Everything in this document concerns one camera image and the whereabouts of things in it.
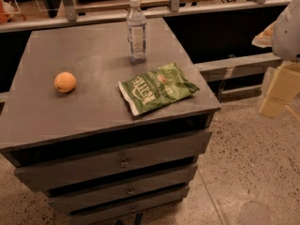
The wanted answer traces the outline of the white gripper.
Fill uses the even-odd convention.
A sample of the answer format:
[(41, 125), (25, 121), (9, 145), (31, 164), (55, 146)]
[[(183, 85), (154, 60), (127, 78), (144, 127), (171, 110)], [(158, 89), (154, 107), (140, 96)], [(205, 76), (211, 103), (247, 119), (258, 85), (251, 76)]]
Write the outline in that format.
[(274, 55), (290, 60), (277, 68), (269, 67), (262, 80), (258, 114), (274, 118), (300, 94), (300, 0), (292, 0), (252, 44), (260, 48), (272, 46)]

